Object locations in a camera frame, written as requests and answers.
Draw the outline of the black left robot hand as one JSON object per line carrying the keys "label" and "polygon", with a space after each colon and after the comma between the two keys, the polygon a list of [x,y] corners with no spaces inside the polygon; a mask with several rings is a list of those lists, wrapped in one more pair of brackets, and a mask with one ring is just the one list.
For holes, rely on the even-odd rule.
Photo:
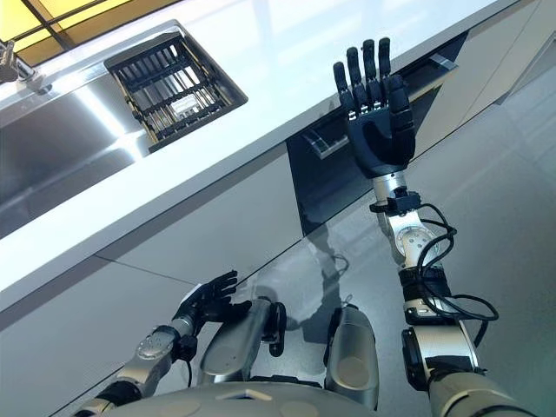
{"label": "black left robot hand", "polygon": [[252,307],[251,301],[234,304],[238,273],[231,270],[212,281],[202,284],[185,298],[175,313],[175,318],[188,316],[194,324],[229,322],[242,318]]}

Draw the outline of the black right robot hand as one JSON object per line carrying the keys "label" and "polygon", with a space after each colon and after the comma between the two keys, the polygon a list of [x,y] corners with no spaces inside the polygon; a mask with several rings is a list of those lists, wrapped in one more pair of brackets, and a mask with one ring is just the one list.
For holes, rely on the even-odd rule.
{"label": "black right robot hand", "polygon": [[414,157],[415,126],[403,77],[391,73],[390,39],[368,39],[346,57],[333,72],[355,162],[368,179],[402,171]]}

